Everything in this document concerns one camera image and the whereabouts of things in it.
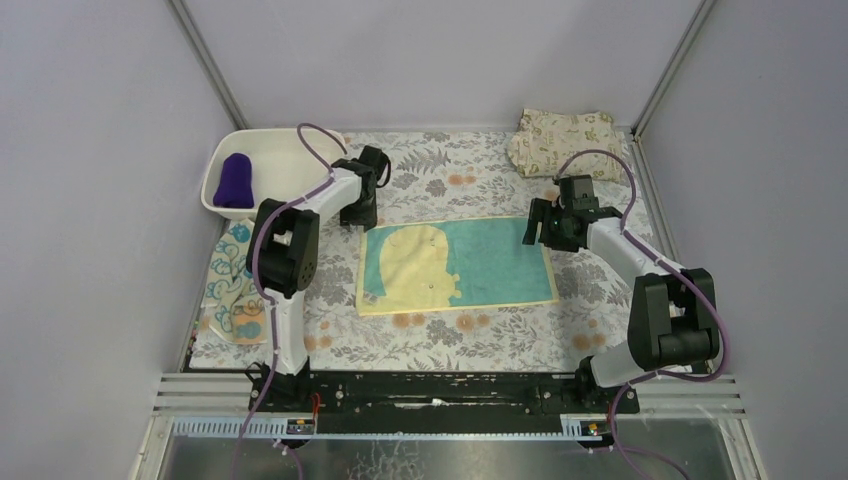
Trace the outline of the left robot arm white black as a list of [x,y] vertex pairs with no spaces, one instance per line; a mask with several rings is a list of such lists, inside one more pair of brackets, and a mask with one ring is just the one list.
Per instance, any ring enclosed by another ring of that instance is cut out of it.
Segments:
[[294,199],[259,205],[246,269],[265,304],[272,372],[297,375],[308,362],[304,299],[319,267],[321,224],[338,216],[343,227],[375,228],[377,190],[390,176],[388,155],[367,145],[357,158],[334,162],[324,179]]

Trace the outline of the yellow teal patterned towel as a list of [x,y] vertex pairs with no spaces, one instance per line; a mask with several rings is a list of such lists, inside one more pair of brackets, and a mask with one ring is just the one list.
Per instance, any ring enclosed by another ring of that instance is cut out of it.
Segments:
[[378,226],[362,236],[362,316],[547,305],[558,301],[547,250],[526,220],[480,217]]

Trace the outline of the white bear patterned towel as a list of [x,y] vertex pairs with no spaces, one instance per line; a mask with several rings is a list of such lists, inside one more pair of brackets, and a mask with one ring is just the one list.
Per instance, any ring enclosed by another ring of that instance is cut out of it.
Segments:
[[225,229],[211,255],[201,304],[210,330],[236,345],[267,341],[264,301],[247,271],[253,227],[245,219]]

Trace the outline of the cream patterned folded towel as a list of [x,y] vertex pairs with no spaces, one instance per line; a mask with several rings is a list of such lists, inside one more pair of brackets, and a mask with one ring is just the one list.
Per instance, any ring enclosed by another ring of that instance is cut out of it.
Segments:
[[523,177],[553,177],[578,152],[583,154],[566,174],[617,183],[626,179],[623,167],[607,155],[625,157],[623,135],[606,112],[559,114],[525,109],[506,147],[510,162]]

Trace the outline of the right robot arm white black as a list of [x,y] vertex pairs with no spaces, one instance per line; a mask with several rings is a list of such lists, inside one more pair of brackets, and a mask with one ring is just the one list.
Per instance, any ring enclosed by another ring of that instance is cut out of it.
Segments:
[[722,346],[714,282],[643,243],[624,213],[603,207],[587,175],[555,180],[554,200],[532,200],[523,244],[561,252],[589,251],[632,292],[624,342],[584,358],[576,372],[587,387],[612,388],[656,374],[679,377],[684,366],[715,359]]

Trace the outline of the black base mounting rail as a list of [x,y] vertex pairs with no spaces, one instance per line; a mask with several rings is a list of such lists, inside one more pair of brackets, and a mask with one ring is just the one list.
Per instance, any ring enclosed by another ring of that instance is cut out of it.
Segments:
[[247,370],[248,404],[262,413],[304,413],[320,434],[557,434],[566,420],[598,423],[636,414],[636,394],[617,395],[583,373]]

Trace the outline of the purple towel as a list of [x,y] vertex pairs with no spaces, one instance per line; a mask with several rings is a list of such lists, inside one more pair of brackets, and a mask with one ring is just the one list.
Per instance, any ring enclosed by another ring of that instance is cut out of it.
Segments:
[[228,209],[254,207],[252,162],[247,155],[233,153],[224,160],[212,203]]

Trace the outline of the white rectangular basin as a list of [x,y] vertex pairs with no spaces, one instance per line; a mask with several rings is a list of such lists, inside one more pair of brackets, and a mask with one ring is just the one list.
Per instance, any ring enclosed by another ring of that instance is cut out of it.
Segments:
[[[266,199],[298,199],[331,177],[326,167],[310,151],[331,163],[347,156],[343,136],[329,130],[312,128],[251,129],[224,137],[206,168],[200,200],[204,208],[229,220],[255,219],[259,205]],[[214,204],[214,195],[223,175],[224,161],[243,154],[251,163],[251,208],[222,207]]]

